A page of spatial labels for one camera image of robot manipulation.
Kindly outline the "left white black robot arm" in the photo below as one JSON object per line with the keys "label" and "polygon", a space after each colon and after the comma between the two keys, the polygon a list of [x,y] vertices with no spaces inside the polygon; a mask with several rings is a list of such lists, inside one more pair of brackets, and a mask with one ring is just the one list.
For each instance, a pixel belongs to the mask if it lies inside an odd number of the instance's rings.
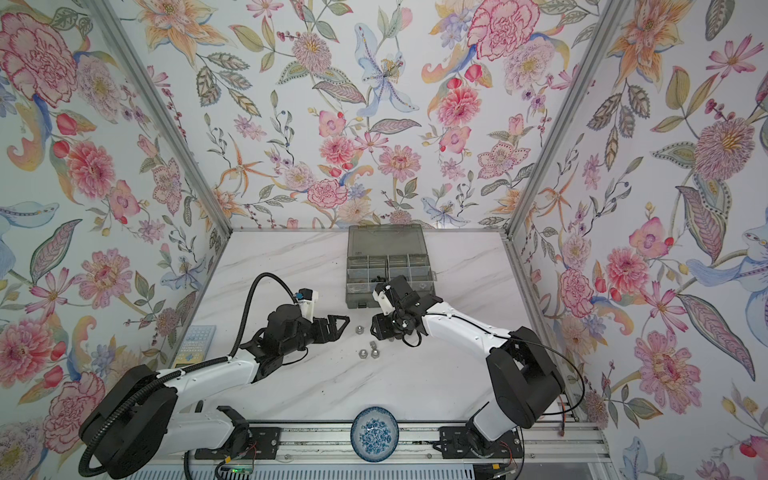
{"label": "left white black robot arm", "polygon": [[85,445],[79,475],[122,479],[157,455],[199,449],[220,451],[228,460],[245,455],[257,442],[249,421],[232,406],[197,406],[265,379],[287,355],[339,340],[350,323],[342,315],[308,319],[309,309],[308,303],[279,306],[266,327],[222,357],[162,371],[131,368],[79,429]]}

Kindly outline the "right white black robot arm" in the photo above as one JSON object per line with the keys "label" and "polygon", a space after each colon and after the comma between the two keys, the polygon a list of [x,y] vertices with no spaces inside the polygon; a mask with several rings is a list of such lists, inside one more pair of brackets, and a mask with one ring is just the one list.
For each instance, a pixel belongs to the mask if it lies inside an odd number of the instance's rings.
{"label": "right white black robot arm", "polygon": [[565,392],[565,381],[546,345],[528,327],[512,332],[464,314],[434,294],[419,294],[404,276],[378,284],[372,318],[379,340],[427,336],[478,356],[487,366],[493,399],[468,420],[465,437],[487,447],[516,428],[530,428]]}

